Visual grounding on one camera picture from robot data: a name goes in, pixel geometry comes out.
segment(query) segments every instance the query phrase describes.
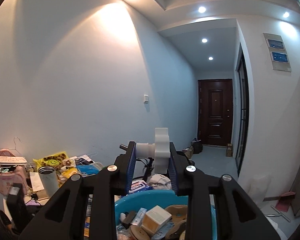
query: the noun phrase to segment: silver bolt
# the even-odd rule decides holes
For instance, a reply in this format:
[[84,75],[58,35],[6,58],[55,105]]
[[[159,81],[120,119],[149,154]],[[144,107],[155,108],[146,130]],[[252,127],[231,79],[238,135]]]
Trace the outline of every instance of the silver bolt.
[[73,181],[77,181],[79,179],[80,179],[80,175],[79,174],[74,174],[74,175],[71,176],[71,180],[73,180]]
[[189,165],[186,167],[186,170],[189,171],[189,172],[194,172],[196,170],[196,168],[192,165]]
[[222,179],[225,180],[225,181],[231,181],[232,177],[228,174],[225,174],[222,176]]
[[116,171],[117,170],[117,166],[115,166],[115,165],[110,165],[110,166],[108,166],[108,171]]

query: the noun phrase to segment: white gear-shaped object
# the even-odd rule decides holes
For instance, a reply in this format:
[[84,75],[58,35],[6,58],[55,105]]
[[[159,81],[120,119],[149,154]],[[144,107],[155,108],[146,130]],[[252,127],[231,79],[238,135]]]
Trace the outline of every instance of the white gear-shaped object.
[[166,174],[170,159],[168,128],[156,128],[153,144],[137,143],[137,158],[154,158],[154,173]]

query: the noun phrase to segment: crumpled fabric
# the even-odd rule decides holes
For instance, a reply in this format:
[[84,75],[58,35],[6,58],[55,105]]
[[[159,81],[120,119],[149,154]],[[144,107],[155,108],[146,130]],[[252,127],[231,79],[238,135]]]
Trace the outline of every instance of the crumpled fabric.
[[154,189],[172,189],[170,179],[161,174],[154,174],[151,176],[148,185],[152,186]]

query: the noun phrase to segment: pink bag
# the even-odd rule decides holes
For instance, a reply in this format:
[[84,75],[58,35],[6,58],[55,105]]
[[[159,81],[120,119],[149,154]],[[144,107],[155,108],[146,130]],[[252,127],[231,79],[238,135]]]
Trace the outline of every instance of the pink bag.
[[[8,149],[1,149],[0,156],[14,156]],[[0,172],[0,193],[7,196],[13,183],[21,183],[23,193],[27,195],[28,185],[26,182],[26,169],[24,166],[17,166],[14,171]]]

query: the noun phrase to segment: dark brown door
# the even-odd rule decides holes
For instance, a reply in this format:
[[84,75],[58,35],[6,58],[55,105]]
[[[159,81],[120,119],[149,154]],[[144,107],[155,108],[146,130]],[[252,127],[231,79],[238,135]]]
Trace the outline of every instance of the dark brown door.
[[232,79],[198,80],[198,138],[203,144],[231,143],[233,96]]

